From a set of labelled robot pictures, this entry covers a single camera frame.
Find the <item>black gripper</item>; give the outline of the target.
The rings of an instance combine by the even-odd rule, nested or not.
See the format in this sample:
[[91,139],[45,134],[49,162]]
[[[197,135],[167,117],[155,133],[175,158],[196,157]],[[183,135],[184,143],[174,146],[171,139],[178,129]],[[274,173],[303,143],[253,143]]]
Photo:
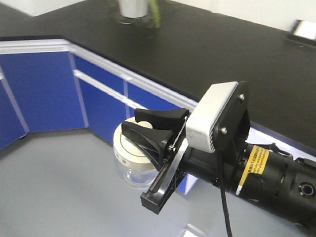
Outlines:
[[153,129],[124,121],[122,134],[148,157],[156,170],[157,178],[149,189],[141,194],[141,204],[159,214],[186,174],[191,174],[218,187],[221,195],[236,190],[236,176],[246,147],[247,117],[229,119],[215,125],[215,152],[186,146],[178,148],[174,155],[167,155],[169,141],[183,127],[184,118],[190,111],[185,108],[159,111],[135,109],[136,122],[149,122]]

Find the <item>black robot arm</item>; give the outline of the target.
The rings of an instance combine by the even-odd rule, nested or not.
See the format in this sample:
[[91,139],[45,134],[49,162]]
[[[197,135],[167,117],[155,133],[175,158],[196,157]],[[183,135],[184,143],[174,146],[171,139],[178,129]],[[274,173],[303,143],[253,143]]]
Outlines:
[[135,122],[121,124],[122,134],[136,145],[158,171],[141,203],[159,214],[185,175],[211,183],[276,216],[316,230],[316,164],[294,159],[275,144],[246,142],[247,110],[224,111],[215,123],[215,151],[189,144],[186,128],[193,115],[187,109],[135,110]]

